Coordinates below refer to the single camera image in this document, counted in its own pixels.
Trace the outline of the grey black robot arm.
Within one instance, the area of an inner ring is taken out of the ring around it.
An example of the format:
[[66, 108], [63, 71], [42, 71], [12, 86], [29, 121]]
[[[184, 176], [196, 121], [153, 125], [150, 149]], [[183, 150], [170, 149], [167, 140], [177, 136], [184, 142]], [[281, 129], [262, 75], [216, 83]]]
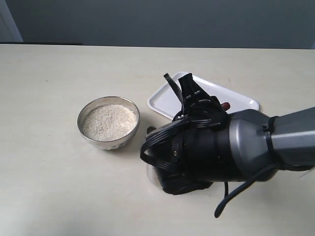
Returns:
[[269, 117], [247, 109], [228, 114], [186, 74], [164, 75], [180, 101], [172, 121], [149, 127], [140, 157], [162, 190], [180, 195], [214, 182], [268, 181], [279, 170], [315, 166], [315, 110]]

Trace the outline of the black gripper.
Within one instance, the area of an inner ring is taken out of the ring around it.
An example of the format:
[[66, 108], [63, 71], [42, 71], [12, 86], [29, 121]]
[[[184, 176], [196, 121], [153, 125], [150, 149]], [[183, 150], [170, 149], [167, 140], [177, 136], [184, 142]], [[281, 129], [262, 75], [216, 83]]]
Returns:
[[161, 128], [148, 127], [145, 162], [157, 172], [162, 190], [181, 195], [224, 183], [228, 195], [229, 148], [220, 137], [228, 114], [215, 96], [210, 96], [188, 73], [178, 79], [164, 78], [181, 103], [172, 122]]

